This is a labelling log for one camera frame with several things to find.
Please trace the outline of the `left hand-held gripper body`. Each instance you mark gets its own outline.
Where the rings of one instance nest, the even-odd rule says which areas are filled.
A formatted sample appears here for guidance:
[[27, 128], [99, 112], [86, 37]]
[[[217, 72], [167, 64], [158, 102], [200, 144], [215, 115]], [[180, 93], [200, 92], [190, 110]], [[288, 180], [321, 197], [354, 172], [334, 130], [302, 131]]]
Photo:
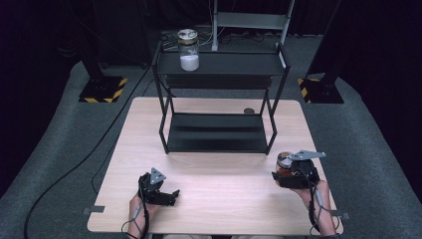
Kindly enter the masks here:
[[138, 196], [145, 203], [166, 204], [168, 202], [168, 196], [166, 193], [160, 191], [160, 187], [165, 179], [165, 175], [152, 167], [149, 172], [146, 172], [138, 180]]

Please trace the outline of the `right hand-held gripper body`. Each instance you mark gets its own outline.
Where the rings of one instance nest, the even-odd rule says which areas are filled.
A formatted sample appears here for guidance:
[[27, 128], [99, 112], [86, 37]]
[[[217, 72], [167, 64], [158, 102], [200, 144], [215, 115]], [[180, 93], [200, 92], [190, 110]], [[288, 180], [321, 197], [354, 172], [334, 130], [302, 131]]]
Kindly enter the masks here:
[[293, 179], [291, 188], [305, 189], [318, 184], [319, 175], [313, 163], [313, 158], [320, 157], [325, 157], [325, 153], [309, 150], [300, 150], [288, 156], [288, 159], [292, 161], [291, 172]]

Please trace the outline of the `glass jar with red contents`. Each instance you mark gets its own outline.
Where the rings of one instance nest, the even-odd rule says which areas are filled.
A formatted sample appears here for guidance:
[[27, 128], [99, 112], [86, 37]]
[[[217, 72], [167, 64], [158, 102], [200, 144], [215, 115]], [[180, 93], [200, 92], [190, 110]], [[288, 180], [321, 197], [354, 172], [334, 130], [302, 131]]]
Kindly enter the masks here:
[[276, 163], [276, 172], [279, 175], [283, 176], [290, 176], [292, 174], [291, 166], [292, 161], [290, 159], [289, 152], [281, 152], [278, 155], [277, 163]]

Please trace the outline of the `black two-tier metal rack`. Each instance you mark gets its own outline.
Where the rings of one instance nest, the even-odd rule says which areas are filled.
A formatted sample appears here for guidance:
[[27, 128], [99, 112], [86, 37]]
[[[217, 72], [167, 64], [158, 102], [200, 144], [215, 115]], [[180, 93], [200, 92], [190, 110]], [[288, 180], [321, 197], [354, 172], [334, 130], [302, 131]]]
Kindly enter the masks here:
[[[181, 69], [179, 53], [157, 49], [152, 60], [162, 119], [159, 135], [166, 152], [269, 153], [278, 130], [274, 115], [290, 61], [279, 44], [272, 52], [199, 54], [199, 68]], [[262, 91], [254, 114], [184, 113], [174, 108], [173, 90]]]

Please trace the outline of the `glass jar with white powder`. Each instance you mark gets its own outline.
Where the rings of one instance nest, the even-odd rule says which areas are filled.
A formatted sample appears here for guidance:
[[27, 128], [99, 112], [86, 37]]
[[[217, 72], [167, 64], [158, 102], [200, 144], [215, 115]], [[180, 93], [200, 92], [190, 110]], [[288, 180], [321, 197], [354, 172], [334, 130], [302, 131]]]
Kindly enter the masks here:
[[196, 71], [199, 68], [199, 41], [197, 32], [192, 29], [183, 29], [178, 32], [177, 37], [181, 69], [187, 72]]

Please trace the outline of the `person's left hand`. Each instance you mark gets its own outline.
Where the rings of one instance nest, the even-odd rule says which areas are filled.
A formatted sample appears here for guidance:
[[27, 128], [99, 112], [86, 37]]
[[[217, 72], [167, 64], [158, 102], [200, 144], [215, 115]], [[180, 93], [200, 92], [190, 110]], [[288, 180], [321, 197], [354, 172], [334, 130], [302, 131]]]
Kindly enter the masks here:
[[149, 218], [152, 218], [158, 209], [159, 205], [144, 203], [137, 194], [134, 194], [129, 201], [128, 218], [137, 219], [139, 217], [139, 214], [143, 214], [143, 210], [146, 210], [149, 214]]

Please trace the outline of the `person's right hand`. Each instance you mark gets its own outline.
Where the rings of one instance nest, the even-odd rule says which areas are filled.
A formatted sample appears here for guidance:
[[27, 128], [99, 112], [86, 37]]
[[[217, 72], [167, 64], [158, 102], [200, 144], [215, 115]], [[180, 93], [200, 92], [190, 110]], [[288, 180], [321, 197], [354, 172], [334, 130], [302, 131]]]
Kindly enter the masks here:
[[329, 186], [328, 183], [324, 180], [321, 180], [317, 184], [316, 191], [314, 193], [311, 193], [309, 189], [294, 189], [294, 193], [296, 193], [301, 198], [305, 207], [310, 206], [312, 198], [314, 199], [316, 206], [329, 207]]

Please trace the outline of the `black stand with striped base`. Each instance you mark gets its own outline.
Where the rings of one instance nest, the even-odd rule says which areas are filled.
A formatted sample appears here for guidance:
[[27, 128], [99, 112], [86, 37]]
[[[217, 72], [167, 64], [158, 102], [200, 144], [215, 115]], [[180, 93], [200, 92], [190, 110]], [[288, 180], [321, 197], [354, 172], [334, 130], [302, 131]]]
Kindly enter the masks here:
[[308, 104], [342, 104], [343, 99], [335, 86], [342, 65], [341, 44], [335, 30], [341, 20], [343, 0], [336, 0], [322, 40], [306, 75], [298, 79], [302, 96]]
[[102, 72], [83, 32], [80, 37], [80, 50], [81, 60], [90, 77], [80, 93], [80, 101], [85, 103], [116, 102], [127, 79], [120, 76], [106, 76]]

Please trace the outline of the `grey metal stand frame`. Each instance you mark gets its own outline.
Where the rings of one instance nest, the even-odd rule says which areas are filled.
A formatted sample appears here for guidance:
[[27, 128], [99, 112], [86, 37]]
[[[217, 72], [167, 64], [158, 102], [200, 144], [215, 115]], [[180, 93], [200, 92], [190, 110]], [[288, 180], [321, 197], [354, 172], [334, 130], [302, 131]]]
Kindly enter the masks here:
[[292, 19], [292, 13], [296, 0], [288, 0], [288, 3], [289, 5], [286, 14], [274, 15], [238, 13], [234, 10], [231, 10], [230, 12], [223, 12], [218, 10], [218, 0], [213, 0], [211, 50], [218, 50], [218, 29], [223, 30], [225, 28], [277, 30], [281, 32], [280, 43], [284, 44], [288, 34], [288, 29]]

